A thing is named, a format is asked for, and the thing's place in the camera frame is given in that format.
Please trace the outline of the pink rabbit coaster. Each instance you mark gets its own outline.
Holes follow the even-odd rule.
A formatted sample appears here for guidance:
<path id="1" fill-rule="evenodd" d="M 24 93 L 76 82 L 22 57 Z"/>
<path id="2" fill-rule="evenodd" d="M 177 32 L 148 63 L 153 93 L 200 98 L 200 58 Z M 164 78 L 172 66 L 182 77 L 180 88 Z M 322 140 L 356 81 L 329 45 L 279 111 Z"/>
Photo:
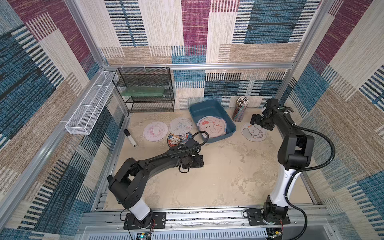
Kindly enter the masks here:
<path id="1" fill-rule="evenodd" d="M 211 138 L 224 136 L 227 132 L 227 123 L 223 118 L 206 116 L 198 121 L 200 131 L 205 131 Z"/>

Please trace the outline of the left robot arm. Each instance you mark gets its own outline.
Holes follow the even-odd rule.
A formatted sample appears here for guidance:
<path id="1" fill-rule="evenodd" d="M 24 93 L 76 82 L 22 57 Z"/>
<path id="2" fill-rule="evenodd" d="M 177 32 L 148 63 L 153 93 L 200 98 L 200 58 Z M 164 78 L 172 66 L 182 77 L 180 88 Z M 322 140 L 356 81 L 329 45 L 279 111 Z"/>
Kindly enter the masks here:
<path id="1" fill-rule="evenodd" d="M 170 147 L 165 153 L 153 158 L 138 161 L 129 158 L 115 175 L 107 177 L 108 189 L 118 203 L 138 221 L 149 221 L 152 210 L 143 199 L 148 180 L 171 168 L 186 174 L 192 168 L 203 167 L 203 156 L 199 152 L 204 144 L 189 139 L 186 144 Z"/>

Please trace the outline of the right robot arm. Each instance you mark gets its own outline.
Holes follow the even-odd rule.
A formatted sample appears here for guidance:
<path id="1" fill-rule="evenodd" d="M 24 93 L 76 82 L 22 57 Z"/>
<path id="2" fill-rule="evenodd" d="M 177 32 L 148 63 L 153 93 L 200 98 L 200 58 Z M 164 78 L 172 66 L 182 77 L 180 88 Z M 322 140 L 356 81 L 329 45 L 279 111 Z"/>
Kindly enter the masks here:
<path id="1" fill-rule="evenodd" d="M 279 223 L 287 217 L 288 201 L 300 175 L 296 171 L 305 169 L 311 162 L 315 140 L 297 128 L 290 115 L 292 112 L 290 107 L 281 105 L 278 99 L 269 99 L 262 114 L 253 114 L 250 122 L 269 131 L 278 128 L 283 136 L 278 151 L 278 162 L 281 165 L 278 182 L 260 213 L 267 225 Z"/>

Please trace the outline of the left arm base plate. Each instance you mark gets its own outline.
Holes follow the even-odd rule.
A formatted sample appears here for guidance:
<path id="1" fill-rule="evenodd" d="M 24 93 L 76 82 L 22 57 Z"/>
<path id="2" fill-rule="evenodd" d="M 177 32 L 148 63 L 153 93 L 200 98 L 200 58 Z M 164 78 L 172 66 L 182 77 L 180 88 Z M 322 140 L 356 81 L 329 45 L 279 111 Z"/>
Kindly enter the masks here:
<path id="1" fill-rule="evenodd" d="M 167 213 L 166 212 L 152 212 L 143 219 L 138 220 L 133 214 L 128 213 L 124 221 L 124 230 L 150 230 L 164 229 L 166 226 Z"/>

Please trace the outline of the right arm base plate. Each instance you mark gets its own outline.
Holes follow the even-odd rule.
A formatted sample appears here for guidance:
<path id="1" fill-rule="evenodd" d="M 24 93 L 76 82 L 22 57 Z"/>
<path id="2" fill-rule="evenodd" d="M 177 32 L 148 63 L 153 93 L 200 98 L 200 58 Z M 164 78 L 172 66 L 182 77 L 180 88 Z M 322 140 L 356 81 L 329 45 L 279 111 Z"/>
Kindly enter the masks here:
<path id="1" fill-rule="evenodd" d="M 250 226 L 266 226 L 266 225 L 289 225 L 291 224 L 288 215 L 279 215 L 269 213 L 266 217 L 263 215 L 264 209 L 249 208 L 243 211 L 243 216 L 248 220 Z"/>

